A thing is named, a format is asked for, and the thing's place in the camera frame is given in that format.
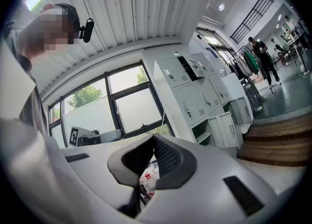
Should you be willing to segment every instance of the table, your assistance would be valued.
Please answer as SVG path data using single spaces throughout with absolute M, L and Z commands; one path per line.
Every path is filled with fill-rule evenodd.
M 292 46 L 292 45 L 294 46 L 294 48 L 295 48 L 295 50 L 296 50 L 296 52 L 297 52 L 297 54 L 298 54 L 298 57 L 299 57 L 299 59 L 301 59 L 302 64 L 303 64 L 303 67 L 304 67 L 304 72 L 303 72 L 303 73 L 300 73 L 299 75 L 303 75 L 304 77 L 307 77 L 307 76 L 310 75 L 311 72 L 310 72 L 310 70 L 307 70 L 307 67 L 306 67 L 306 64 L 305 64 L 305 62 L 304 62 L 304 60 L 303 60 L 303 57 L 302 57 L 301 53 L 298 51 L 297 45 L 296 45 L 296 42 L 300 42 L 300 37 L 302 37 L 303 34 L 304 34 L 304 32 L 302 32 L 302 33 L 296 35 L 296 36 L 293 37 L 290 41 L 288 41 L 286 44 L 289 46 L 290 50 L 291 50 L 291 46 Z

